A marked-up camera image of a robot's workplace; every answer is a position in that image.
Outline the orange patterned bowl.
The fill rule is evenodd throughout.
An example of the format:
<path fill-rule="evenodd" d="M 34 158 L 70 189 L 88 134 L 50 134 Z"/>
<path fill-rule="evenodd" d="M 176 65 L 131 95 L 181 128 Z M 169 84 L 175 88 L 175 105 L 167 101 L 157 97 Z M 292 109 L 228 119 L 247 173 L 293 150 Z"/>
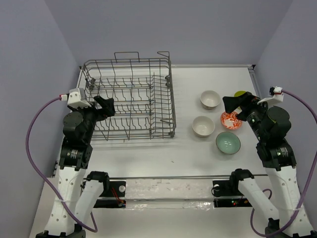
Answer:
<path fill-rule="evenodd" d="M 237 118 L 238 113 L 232 112 L 232 113 L 226 113 L 223 112 L 220 116 L 220 122 L 221 124 L 231 130 L 239 129 L 242 126 L 242 121 Z"/>

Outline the white bowl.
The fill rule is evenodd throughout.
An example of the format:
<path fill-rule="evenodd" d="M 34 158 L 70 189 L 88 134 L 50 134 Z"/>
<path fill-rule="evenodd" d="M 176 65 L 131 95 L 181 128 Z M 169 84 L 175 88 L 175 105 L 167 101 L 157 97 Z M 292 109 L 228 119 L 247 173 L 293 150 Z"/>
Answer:
<path fill-rule="evenodd" d="M 200 96 L 200 102 L 203 108 L 211 110 L 220 104 L 220 95 L 213 90 L 204 91 Z"/>
<path fill-rule="evenodd" d="M 192 130 L 198 137 L 209 137 L 215 130 L 215 123 L 209 117 L 199 116 L 193 120 Z"/>

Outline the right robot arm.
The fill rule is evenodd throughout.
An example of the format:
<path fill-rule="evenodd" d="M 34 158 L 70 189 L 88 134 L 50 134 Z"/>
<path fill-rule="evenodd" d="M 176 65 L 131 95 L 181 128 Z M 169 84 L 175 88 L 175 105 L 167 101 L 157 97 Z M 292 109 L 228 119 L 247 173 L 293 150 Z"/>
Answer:
<path fill-rule="evenodd" d="M 264 194 L 249 170 L 236 169 L 231 173 L 228 189 L 233 194 L 242 193 L 267 222 L 264 238 L 315 238 L 317 236 L 303 205 L 312 174 L 303 191 L 297 183 L 296 159 L 285 136 L 291 129 L 290 116 L 286 110 L 269 105 L 270 101 L 283 97 L 283 92 L 260 99 L 250 92 L 239 97 L 223 97 L 225 111 L 241 109 L 237 118 L 246 121 L 258 143 L 257 154 L 268 175 L 275 203 Z"/>

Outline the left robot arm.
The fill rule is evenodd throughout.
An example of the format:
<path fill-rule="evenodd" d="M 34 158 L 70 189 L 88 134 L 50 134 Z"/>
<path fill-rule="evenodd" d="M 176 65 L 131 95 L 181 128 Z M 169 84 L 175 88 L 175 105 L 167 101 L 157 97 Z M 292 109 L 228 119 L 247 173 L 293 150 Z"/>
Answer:
<path fill-rule="evenodd" d="M 51 215 L 38 238 L 84 238 L 86 231 L 97 232 L 86 222 L 92 218 L 92 210 L 99 196 L 109 192 L 109 176 L 106 172 L 85 175 L 92 155 L 92 136 L 97 122 L 115 115 L 114 99 L 95 96 L 92 103 L 80 100 L 71 106 L 63 119 L 64 139 L 58 163 L 58 186 L 48 185 L 55 192 Z"/>

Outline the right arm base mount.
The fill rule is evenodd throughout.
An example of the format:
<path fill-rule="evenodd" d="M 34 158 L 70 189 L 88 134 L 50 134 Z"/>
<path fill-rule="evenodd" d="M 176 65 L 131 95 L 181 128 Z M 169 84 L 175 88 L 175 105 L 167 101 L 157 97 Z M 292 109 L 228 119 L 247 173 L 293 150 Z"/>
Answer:
<path fill-rule="evenodd" d="M 213 180 L 211 194 L 214 208 L 252 207 L 249 200 L 229 180 Z"/>

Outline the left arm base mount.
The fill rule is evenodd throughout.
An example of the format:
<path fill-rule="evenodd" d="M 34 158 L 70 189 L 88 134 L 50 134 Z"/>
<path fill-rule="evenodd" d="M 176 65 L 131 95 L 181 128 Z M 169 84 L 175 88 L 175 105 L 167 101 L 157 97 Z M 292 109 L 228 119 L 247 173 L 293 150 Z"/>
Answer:
<path fill-rule="evenodd" d="M 124 208 L 126 181 L 110 180 L 109 189 L 104 190 L 97 199 L 94 208 Z"/>

